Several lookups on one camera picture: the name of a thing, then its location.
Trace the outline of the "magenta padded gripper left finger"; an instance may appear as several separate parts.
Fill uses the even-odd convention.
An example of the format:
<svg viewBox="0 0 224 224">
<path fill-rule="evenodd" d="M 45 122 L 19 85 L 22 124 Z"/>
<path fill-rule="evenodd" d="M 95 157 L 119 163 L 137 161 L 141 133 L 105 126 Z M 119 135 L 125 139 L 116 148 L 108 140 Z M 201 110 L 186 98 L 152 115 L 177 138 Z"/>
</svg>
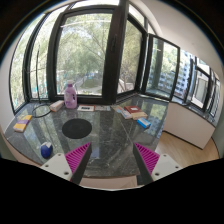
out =
<svg viewBox="0 0 224 224">
<path fill-rule="evenodd" d="M 41 169 L 79 185 L 91 153 L 92 144 L 86 143 L 66 154 L 55 154 Z"/>
</svg>

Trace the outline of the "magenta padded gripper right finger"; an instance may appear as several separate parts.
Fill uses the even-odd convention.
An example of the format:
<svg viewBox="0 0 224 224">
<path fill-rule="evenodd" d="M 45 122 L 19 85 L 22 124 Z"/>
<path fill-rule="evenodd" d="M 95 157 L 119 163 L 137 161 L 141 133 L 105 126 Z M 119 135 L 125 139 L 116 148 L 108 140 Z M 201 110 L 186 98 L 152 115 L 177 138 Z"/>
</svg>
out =
<svg viewBox="0 0 224 224">
<path fill-rule="evenodd" d="M 159 155 L 139 143 L 133 144 L 133 154 L 140 171 L 138 180 L 142 185 L 147 185 L 182 169 L 168 154 Z"/>
</svg>

